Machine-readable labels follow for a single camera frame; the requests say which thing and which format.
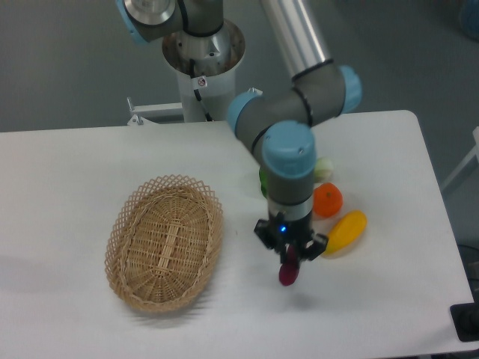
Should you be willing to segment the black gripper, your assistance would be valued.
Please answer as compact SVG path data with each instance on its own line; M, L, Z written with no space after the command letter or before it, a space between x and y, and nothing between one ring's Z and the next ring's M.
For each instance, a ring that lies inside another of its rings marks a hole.
M259 219L254 233L263 245L280 256L281 265L295 263L301 268L304 261L313 261L323 254L328 237L312 227L312 204L294 206L270 203L267 219Z

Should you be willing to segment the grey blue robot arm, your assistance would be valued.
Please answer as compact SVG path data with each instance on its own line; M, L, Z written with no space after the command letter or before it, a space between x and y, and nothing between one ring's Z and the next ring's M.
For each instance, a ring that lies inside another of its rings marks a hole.
M332 59L306 1L261 4L292 81L268 99L258 90L232 96L230 74L245 51L240 30L225 19L221 1L118 1L132 38L162 41L163 55L183 79L183 116L226 120L266 173L268 218L254 231L298 270L326 250L328 239L311 226L314 166L312 128L352 111L361 101L355 71Z

